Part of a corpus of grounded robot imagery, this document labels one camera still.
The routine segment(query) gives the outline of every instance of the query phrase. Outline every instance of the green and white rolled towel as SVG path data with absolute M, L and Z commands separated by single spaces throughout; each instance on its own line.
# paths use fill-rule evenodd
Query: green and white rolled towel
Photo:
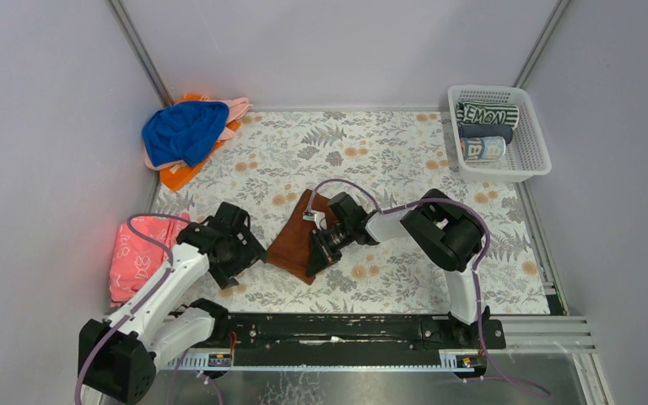
M 517 105 L 459 101 L 456 119 L 461 124 L 505 124 L 516 129 L 520 111 Z

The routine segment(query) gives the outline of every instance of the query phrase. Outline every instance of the brown towel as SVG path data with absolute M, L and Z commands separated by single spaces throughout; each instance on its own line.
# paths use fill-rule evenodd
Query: brown towel
M 302 194 L 289 221 L 267 250 L 267 263 L 287 270 L 309 285 L 314 283 L 316 278 L 306 277 L 306 264 L 311 253 L 310 234 L 315 224 L 302 217 L 310 196 L 311 190 Z M 323 212 L 327 216 L 327 228 L 331 228 L 337 222 L 337 218 L 327 206 L 328 203 L 328 198 L 317 194 L 311 208 Z

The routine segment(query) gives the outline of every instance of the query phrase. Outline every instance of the pink towel with white print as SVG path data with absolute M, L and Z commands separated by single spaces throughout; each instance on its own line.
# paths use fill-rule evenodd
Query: pink towel with white print
M 181 213 L 180 216 L 190 220 L 187 213 Z M 132 221 L 132 226 L 172 248 L 177 235 L 187 224 L 175 219 L 139 217 Z M 111 262 L 111 306 L 128 302 L 165 260 L 167 253 L 135 235 L 126 224 L 121 224 Z

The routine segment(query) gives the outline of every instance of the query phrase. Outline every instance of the dark gray rolled towel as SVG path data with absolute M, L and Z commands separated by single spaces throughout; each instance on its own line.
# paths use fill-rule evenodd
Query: dark gray rolled towel
M 505 124 L 462 124 L 458 125 L 458 136 L 461 138 L 503 137 L 505 144 L 508 145 L 513 142 L 513 128 Z

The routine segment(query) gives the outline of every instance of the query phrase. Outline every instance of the laundry basket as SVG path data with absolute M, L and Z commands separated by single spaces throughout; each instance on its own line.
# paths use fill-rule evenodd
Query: laundry basket
M 513 132 L 513 142 L 506 147 L 505 158 L 494 162 L 465 162 L 458 133 L 456 108 L 458 101 L 480 101 L 517 105 L 520 110 L 518 126 Z M 451 106 L 451 123 L 456 141 L 461 177 L 467 181 L 520 182 L 532 176 L 546 175 L 552 169 L 543 131 L 537 122 L 530 96 L 525 90 L 505 86 L 461 84 L 448 89 Z

